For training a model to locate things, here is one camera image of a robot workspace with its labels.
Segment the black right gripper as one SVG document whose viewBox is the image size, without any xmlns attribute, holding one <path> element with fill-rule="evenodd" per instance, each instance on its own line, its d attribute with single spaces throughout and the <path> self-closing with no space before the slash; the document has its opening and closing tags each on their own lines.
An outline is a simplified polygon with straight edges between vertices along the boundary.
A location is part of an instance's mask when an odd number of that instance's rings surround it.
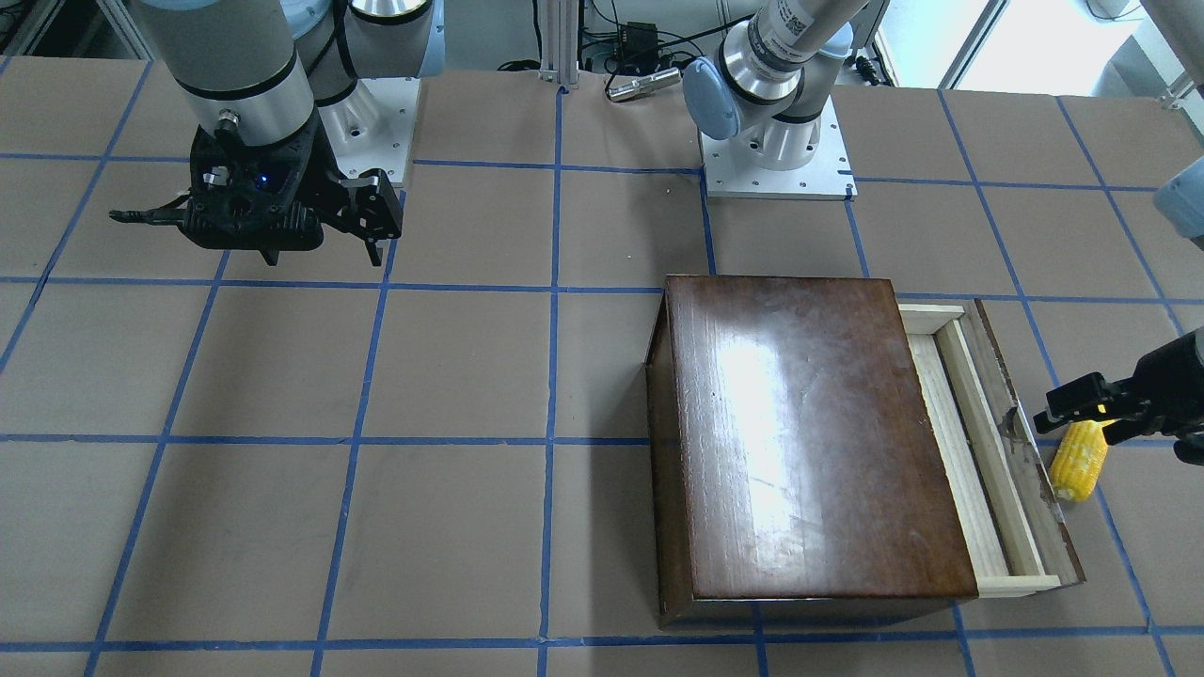
<svg viewBox="0 0 1204 677">
<path fill-rule="evenodd" d="M 282 252 L 309 252 L 325 232 L 360 240 L 374 267 L 384 245 L 403 235 L 405 210 L 384 167 L 331 179 L 332 154 L 320 120 L 262 147 L 223 145 L 197 128 L 189 155 L 190 194 L 147 210 L 110 210 L 110 219 L 142 226 L 181 226 L 191 245 L 255 251 L 270 265 Z"/>
</svg>

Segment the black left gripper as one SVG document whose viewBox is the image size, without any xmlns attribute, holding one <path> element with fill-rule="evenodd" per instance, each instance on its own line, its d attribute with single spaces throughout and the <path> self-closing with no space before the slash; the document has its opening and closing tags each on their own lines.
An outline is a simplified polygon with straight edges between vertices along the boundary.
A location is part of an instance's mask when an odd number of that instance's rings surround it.
<svg viewBox="0 0 1204 677">
<path fill-rule="evenodd" d="M 1045 410 L 1033 416 L 1035 432 L 1054 432 L 1074 420 L 1110 420 L 1100 426 L 1109 446 L 1162 434 L 1178 440 L 1174 451 L 1179 460 L 1202 466 L 1202 338 L 1198 326 L 1149 352 L 1139 359 L 1131 381 L 1112 383 L 1091 372 L 1047 392 Z"/>
</svg>

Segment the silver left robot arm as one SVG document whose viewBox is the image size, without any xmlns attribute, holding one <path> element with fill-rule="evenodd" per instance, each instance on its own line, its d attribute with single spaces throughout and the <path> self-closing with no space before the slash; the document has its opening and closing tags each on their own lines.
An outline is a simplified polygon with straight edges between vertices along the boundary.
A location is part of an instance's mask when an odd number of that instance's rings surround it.
<svg viewBox="0 0 1204 677">
<path fill-rule="evenodd" d="M 683 73 L 684 98 L 698 133 L 726 141 L 740 134 L 787 134 L 808 126 L 830 102 L 851 48 L 860 1 L 767 1 L 727 27 L 718 51 Z M 1037 432 L 1098 420 L 1102 437 L 1121 443 L 1147 434 L 1175 440 L 1182 463 L 1202 464 L 1202 330 L 1143 355 L 1131 377 L 1091 372 L 1046 395 Z"/>
</svg>

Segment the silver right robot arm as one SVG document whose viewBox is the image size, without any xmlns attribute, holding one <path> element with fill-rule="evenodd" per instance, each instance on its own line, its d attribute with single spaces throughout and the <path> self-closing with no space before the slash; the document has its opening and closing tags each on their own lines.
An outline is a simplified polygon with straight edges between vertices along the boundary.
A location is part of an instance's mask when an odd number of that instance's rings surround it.
<svg viewBox="0 0 1204 677">
<path fill-rule="evenodd" d="M 390 149 L 370 81 L 417 82 L 445 64 L 442 1 L 135 1 L 132 17 L 197 119 L 189 186 L 157 208 L 110 212 L 172 226 L 209 251 L 275 266 L 327 228 L 373 266 L 403 234 L 397 177 L 349 154 Z"/>
</svg>

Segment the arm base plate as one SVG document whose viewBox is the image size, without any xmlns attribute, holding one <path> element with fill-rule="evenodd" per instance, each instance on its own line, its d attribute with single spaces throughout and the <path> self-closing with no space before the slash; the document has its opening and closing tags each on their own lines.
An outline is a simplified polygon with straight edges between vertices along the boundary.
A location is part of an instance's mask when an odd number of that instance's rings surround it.
<svg viewBox="0 0 1204 677">
<path fill-rule="evenodd" d="M 397 188 L 407 184 L 421 80 L 360 80 L 340 102 L 318 108 L 340 171 L 355 179 L 383 170 Z"/>
<path fill-rule="evenodd" d="M 858 194 L 834 101 L 805 123 L 765 120 L 730 140 L 698 134 L 712 198 L 851 200 Z"/>
</svg>

